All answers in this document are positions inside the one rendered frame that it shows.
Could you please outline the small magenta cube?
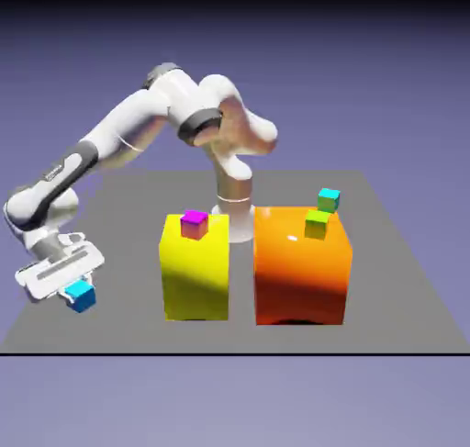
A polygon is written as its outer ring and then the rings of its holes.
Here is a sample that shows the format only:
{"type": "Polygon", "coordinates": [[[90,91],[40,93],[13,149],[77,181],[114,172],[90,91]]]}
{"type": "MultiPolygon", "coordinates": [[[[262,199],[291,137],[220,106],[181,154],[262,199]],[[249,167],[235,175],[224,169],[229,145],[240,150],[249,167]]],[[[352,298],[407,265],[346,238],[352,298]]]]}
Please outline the small magenta cube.
{"type": "Polygon", "coordinates": [[[186,210],[180,218],[181,236],[191,240],[201,240],[208,232],[208,213],[186,210]]]}

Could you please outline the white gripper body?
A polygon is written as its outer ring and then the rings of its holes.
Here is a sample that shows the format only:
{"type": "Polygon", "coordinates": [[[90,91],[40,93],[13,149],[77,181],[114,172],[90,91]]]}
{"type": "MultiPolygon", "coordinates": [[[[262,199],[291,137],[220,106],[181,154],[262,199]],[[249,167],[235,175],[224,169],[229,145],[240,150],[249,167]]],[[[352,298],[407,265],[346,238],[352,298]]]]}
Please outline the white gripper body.
{"type": "Polygon", "coordinates": [[[62,257],[31,263],[16,271],[17,283],[35,300],[43,300],[89,275],[105,262],[93,243],[75,243],[62,250],[62,257]]]}

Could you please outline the small blue cube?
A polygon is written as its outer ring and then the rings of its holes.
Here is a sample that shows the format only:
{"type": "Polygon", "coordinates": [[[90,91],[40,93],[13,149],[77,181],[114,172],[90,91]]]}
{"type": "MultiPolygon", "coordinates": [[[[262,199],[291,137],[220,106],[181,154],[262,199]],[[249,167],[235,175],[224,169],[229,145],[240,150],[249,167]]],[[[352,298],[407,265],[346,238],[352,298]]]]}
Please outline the small blue cube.
{"type": "Polygon", "coordinates": [[[85,280],[79,280],[65,288],[67,305],[77,313],[82,313],[96,303],[95,288],[85,280]]]}

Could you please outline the large yellow box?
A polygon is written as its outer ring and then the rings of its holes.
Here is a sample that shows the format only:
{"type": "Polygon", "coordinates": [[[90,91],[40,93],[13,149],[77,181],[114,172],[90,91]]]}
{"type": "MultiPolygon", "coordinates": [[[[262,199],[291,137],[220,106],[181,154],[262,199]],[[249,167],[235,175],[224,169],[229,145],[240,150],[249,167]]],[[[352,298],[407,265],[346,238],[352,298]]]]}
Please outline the large yellow box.
{"type": "Polygon", "coordinates": [[[170,321],[229,318],[229,217],[208,214],[201,240],[181,236],[169,214],[159,244],[164,315],[170,321]]]}

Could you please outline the small teal cube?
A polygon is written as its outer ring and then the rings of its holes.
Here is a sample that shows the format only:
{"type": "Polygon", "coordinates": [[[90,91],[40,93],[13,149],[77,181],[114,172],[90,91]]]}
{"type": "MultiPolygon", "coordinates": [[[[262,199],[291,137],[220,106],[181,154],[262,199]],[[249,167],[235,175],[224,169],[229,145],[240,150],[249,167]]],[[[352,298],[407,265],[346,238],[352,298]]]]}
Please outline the small teal cube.
{"type": "Polygon", "coordinates": [[[318,193],[318,209],[323,212],[335,213],[339,207],[341,191],[322,188],[318,193]]]}

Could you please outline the large orange box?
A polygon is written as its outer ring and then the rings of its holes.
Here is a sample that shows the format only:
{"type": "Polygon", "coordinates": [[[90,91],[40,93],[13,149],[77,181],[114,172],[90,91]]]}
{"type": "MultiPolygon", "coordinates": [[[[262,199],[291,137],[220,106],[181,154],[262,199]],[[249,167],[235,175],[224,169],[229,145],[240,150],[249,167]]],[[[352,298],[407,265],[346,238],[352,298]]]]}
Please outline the large orange box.
{"type": "Polygon", "coordinates": [[[257,207],[254,213],[255,321],[341,325],[353,248],[338,213],[326,234],[314,236],[308,207],[257,207]]]}

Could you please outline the small green cube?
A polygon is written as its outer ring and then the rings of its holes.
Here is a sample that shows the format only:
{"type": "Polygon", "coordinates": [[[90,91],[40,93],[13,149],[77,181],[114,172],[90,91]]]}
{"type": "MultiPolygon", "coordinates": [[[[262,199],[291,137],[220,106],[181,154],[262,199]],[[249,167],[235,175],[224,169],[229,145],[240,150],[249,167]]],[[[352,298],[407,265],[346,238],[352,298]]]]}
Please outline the small green cube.
{"type": "Polygon", "coordinates": [[[305,217],[305,237],[323,240],[326,236],[330,212],[310,209],[305,217]]]}

